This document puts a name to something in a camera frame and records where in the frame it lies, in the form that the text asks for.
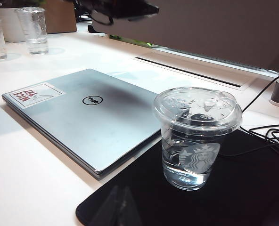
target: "closed laptop lid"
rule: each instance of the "closed laptop lid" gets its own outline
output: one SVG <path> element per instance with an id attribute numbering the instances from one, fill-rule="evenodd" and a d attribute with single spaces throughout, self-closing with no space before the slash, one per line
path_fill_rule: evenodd
<path id="1" fill-rule="evenodd" d="M 92 69 L 2 96 L 97 174 L 160 130 L 155 93 Z"/>

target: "dell laptop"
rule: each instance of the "dell laptop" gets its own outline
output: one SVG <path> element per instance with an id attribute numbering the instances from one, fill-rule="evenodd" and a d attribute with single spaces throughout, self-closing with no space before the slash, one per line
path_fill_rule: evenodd
<path id="1" fill-rule="evenodd" d="M 3 100 L 101 179 L 160 138 L 156 94 L 87 69 L 3 94 Z"/>

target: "black mouse pad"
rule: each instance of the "black mouse pad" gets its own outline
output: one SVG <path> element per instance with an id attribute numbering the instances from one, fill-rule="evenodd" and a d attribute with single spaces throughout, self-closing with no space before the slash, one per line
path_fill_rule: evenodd
<path id="1" fill-rule="evenodd" d="M 226 136 L 220 153 L 265 145 L 239 130 Z M 163 176 L 157 143 L 76 209 L 86 225 L 271 226 L 279 222 L 279 155 L 270 148 L 238 157 L 218 156 L 206 185 L 183 191 Z"/>

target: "white pot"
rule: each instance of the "white pot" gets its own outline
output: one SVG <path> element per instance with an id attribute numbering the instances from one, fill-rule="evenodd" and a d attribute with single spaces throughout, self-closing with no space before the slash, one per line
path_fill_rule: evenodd
<path id="1" fill-rule="evenodd" d="M 16 12 L 16 8 L 0 8 L 0 20 L 5 41 L 25 41 L 22 28 Z"/>

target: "laptop sticker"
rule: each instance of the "laptop sticker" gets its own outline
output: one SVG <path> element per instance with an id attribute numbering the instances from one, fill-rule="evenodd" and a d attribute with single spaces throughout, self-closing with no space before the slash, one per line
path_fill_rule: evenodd
<path id="1" fill-rule="evenodd" d="M 26 109 L 63 94 L 65 94 L 65 92 L 59 90 L 48 82 L 43 82 L 35 86 L 15 90 L 8 93 L 8 96 L 15 100 L 22 109 Z"/>

